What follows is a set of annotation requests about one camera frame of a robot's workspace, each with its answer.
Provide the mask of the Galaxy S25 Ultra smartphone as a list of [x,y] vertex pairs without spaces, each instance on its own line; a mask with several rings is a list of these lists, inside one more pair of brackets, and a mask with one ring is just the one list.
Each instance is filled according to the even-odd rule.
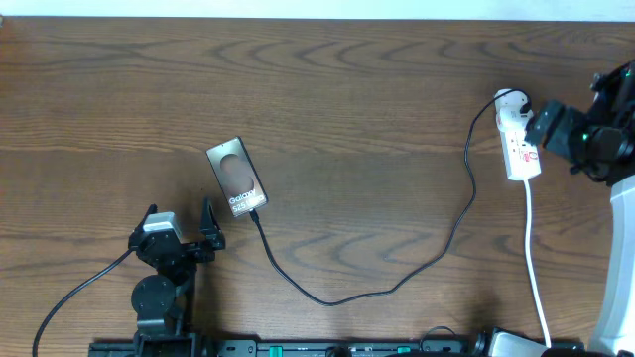
[[209,148],[206,155],[234,217],[269,202],[240,137]]

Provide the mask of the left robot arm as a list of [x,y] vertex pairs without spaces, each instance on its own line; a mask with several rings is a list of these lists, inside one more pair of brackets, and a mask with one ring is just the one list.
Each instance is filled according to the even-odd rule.
[[182,242],[182,229],[173,212],[159,212],[153,204],[129,237],[128,248],[156,270],[133,289],[137,313],[136,356],[214,356],[214,343],[195,332],[192,314],[197,267],[215,259],[226,246],[205,198],[199,225],[202,239]]

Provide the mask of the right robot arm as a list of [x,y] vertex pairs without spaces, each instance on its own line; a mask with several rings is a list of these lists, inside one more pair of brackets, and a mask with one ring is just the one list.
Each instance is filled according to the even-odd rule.
[[491,105],[500,134],[507,178],[523,184],[532,200],[531,179],[541,172],[544,149],[610,189],[612,239],[604,298],[586,347],[558,345],[552,339],[532,257],[533,208],[526,208],[524,254],[544,341],[538,343],[498,331],[486,343],[488,356],[631,356],[634,353],[634,63],[595,76],[589,109],[582,112],[557,100],[532,111],[521,89],[498,90]]

